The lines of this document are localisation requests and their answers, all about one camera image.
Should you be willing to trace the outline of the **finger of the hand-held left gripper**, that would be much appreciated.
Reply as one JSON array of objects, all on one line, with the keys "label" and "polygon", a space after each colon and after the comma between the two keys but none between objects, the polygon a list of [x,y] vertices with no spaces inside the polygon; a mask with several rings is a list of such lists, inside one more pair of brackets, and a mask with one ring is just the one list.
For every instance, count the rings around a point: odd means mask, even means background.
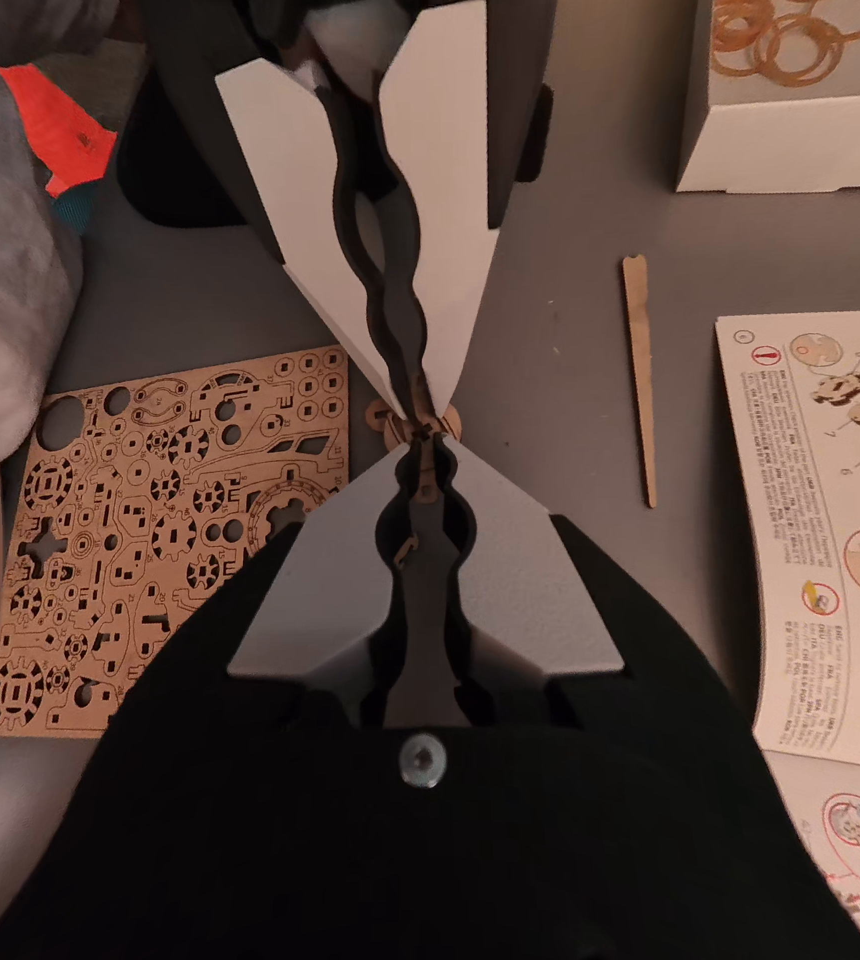
[{"label": "finger of the hand-held left gripper", "polygon": [[216,83],[286,273],[380,396],[411,417],[384,277],[357,220],[359,151],[345,99],[269,61]]},{"label": "finger of the hand-held left gripper", "polygon": [[427,8],[379,88],[388,154],[416,208],[412,286],[437,414],[459,383],[499,236],[488,225],[486,52],[484,1]]}]

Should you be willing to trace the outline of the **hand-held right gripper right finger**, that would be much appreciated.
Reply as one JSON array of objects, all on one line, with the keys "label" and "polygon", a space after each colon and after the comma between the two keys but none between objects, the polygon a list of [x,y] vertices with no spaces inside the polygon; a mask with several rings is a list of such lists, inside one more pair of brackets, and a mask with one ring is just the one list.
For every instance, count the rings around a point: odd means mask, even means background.
[{"label": "hand-held right gripper right finger", "polygon": [[476,726],[543,722],[547,686],[625,662],[548,510],[451,437],[435,438],[448,574],[444,642]]}]

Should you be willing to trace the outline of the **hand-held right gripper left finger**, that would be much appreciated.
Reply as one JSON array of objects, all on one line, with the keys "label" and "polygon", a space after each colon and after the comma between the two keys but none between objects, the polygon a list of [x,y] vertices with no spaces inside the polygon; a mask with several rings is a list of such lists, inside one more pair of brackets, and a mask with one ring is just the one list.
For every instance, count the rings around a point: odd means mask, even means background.
[{"label": "hand-held right gripper left finger", "polygon": [[407,653],[397,557],[412,536],[419,445],[400,445],[309,514],[228,666],[335,694],[380,727]]}]

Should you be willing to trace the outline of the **wooden model assembly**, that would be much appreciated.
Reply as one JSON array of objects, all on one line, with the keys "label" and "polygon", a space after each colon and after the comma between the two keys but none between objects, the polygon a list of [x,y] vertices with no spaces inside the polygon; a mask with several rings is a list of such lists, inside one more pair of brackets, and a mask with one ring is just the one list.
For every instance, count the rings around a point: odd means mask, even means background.
[{"label": "wooden model assembly", "polygon": [[462,428],[460,416],[453,405],[447,406],[442,415],[436,414],[427,381],[422,372],[412,375],[411,387],[416,420],[403,420],[387,408],[383,414],[383,426],[379,431],[383,435],[388,451],[394,450],[403,443],[410,446],[414,441],[417,442],[420,454],[419,477],[412,495],[412,502],[426,506],[434,504],[439,494],[434,438],[437,435],[448,435],[460,441]]}]

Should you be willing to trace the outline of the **laser-cut wooden parts sheet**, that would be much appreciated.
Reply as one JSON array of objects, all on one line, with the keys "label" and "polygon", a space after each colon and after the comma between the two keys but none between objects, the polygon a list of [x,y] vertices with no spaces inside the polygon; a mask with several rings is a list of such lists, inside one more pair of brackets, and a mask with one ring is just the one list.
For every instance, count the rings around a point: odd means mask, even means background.
[{"label": "laser-cut wooden parts sheet", "polygon": [[0,738],[96,738],[169,637],[349,481],[335,345],[46,397],[76,438],[28,448],[4,568]]}]

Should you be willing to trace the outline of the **pile of tan rubber bands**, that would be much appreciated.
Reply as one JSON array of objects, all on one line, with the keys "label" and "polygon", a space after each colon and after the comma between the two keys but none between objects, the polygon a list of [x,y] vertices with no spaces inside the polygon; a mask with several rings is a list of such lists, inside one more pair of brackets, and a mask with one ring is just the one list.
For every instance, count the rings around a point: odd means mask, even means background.
[{"label": "pile of tan rubber bands", "polygon": [[709,66],[732,85],[724,102],[821,84],[860,93],[860,1],[713,2],[710,27]]}]

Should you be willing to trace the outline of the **red cloth strip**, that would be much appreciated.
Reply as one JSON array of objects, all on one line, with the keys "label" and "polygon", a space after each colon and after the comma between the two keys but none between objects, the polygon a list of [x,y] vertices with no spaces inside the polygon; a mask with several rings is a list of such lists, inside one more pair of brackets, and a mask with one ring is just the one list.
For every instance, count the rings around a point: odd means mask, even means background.
[{"label": "red cloth strip", "polygon": [[50,171],[52,198],[104,176],[117,135],[101,126],[36,66],[0,67],[34,155]]}]

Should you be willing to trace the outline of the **thin wooden stick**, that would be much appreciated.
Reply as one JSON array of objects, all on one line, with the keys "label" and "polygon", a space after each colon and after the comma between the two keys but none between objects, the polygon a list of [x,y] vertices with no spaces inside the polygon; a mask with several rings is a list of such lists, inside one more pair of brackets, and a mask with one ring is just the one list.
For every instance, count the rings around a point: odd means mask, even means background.
[{"label": "thin wooden stick", "polygon": [[643,474],[647,504],[657,504],[655,420],[652,390],[652,338],[649,315],[649,268],[638,254],[622,262],[627,305],[628,337],[638,411]]}]

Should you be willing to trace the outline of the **illustrated instruction booklet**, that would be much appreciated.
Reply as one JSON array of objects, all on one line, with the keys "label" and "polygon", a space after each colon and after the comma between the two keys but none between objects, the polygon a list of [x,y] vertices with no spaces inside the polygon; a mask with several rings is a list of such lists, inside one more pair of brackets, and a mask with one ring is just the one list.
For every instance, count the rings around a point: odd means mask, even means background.
[{"label": "illustrated instruction booklet", "polygon": [[860,311],[719,318],[761,603],[754,721],[860,930]]}]

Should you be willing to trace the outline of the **white cardboard box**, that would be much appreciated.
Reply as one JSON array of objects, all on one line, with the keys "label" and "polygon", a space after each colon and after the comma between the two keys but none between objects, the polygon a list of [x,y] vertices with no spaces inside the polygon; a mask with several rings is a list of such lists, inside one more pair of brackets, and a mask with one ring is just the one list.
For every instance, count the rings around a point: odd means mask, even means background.
[{"label": "white cardboard box", "polygon": [[830,193],[860,188],[860,93],[826,84],[766,100],[724,102],[732,85],[709,66],[713,2],[697,9],[676,189],[730,194]]}]

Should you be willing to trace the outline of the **grey fleece cloth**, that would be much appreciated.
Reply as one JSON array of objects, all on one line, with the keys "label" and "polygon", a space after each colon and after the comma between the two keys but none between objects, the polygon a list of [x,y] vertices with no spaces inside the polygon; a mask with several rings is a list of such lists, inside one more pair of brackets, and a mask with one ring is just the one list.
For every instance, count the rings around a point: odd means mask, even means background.
[{"label": "grey fleece cloth", "polygon": [[[136,2],[0,1],[0,67],[140,39]],[[0,461],[28,436],[82,282],[78,234],[37,178],[0,75]]]}]

